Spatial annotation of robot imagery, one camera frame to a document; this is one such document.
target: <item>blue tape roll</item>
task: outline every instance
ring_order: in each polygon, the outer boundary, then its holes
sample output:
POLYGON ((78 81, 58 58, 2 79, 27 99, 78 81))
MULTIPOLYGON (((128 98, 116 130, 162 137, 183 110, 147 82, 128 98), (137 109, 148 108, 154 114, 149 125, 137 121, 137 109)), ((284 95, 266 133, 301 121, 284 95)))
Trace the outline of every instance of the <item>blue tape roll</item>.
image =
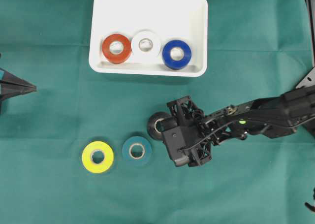
POLYGON ((179 70, 188 65, 191 59, 191 49, 184 41, 172 40, 169 41, 163 48, 162 57, 166 66, 173 70, 179 70), (172 59, 171 50, 179 47, 184 52, 184 57, 179 61, 172 59))
POLYGON ((151 153, 151 144, 146 138, 141 136, 131 137, 123 144, 123 158, 135 166, 143 166, 147 164, 150 160, 151 153), (141 146, 143 149, 142 156, 139 158, 134 158, 131 154, 131 149, 135 145, 141 146))

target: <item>tape roll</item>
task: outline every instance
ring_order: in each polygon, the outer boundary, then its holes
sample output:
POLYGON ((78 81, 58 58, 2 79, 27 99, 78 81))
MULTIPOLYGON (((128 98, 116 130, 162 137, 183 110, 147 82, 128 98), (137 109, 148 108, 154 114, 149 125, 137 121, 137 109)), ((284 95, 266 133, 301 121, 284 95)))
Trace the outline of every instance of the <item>tape roll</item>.
POLYGON ((158 122, 170 118, 171 115, 166 112, 157 112, 153 114, 147 123, 147 132, 154 140, 162 140, 162 133, 158 130, 158 122))
POLYGON ((143 166, 148 163, 152 153, 151 144, 149 141, 141 136, 134 136, 126 140, 123 144, 123 158, 134 166, 143 166), (132 154, 132 148, 139 146, 142 148, 142 154, 140 156, 134 156, 132 154))
POLYGON ((83 166, 92 173, 102 173, 107 171, 114 162, 114 152, 112 148, 101 141, 94 141, 88 144, 82 153, 83 166), (104 160, 100 163, 93 161, 93 154, 101 151, 104 154, 104 160))
POLYGON ((137 33, 131 41, 131 49, 135 57, 153 58, 161 50, 161 41, 159 37, 151 31, 141 31, 137 33))
POLYGON ((129 39, 122 34, 112 34, 108 36, 102 44, 102 51, 104 56, 110 61, 111 63, 114 64, 119 64, 125 62, 130 54, 131 54, 131 43, 129 39), (110 47, 111 44, 119 44, 121 43, 123 45, 123 49, 121 52, 114 54, 111 52, 110 47))
POLYGON ((172 40, 169 41, 163 48, 162 57, 166 66, 173 70, 179 70, 188 65, 191 60, 191 49, 184 41, 172 40), (183 52, 180 59, 174 59, 171 56, 171 51, 179 49, 183 52))

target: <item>teal tape roll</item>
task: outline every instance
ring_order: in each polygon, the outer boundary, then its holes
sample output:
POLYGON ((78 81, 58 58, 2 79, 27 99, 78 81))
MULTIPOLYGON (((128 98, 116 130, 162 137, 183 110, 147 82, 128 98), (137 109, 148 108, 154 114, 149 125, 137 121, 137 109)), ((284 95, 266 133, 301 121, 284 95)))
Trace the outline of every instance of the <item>teal tape roll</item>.
POLYGON ((141 136, 134 136, 126 140, 123 144, 123 158, 134 166, 143 166, 148 163, 152 153, 151 144, 149 141, 141 136), (135 156, 132 149, 138 146, 142 149, 142 154, 135 156))

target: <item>black tape roll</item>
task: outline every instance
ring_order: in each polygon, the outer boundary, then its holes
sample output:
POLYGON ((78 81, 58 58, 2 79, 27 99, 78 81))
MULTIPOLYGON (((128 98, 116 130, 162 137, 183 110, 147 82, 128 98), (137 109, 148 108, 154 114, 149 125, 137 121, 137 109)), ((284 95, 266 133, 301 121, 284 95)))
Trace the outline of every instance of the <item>black tape roll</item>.
POLYGON ((152 139, 162 140, 162 133, 157 129, 157 123, 170 117, 171 115, 166 112, 157 112, 149 118, 147 132, 152 139))

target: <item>white tape roll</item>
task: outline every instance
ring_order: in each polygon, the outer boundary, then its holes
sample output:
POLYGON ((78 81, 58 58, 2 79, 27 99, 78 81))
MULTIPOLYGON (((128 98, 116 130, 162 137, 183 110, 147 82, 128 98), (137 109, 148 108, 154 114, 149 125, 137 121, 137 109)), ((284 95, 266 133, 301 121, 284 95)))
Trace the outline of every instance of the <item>white tape roll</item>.
POLYGON ((159 54, 161 41, 155 33, 151 31, 141 31, 133 37, 131 49, 135 57, 151 59, 159 54))

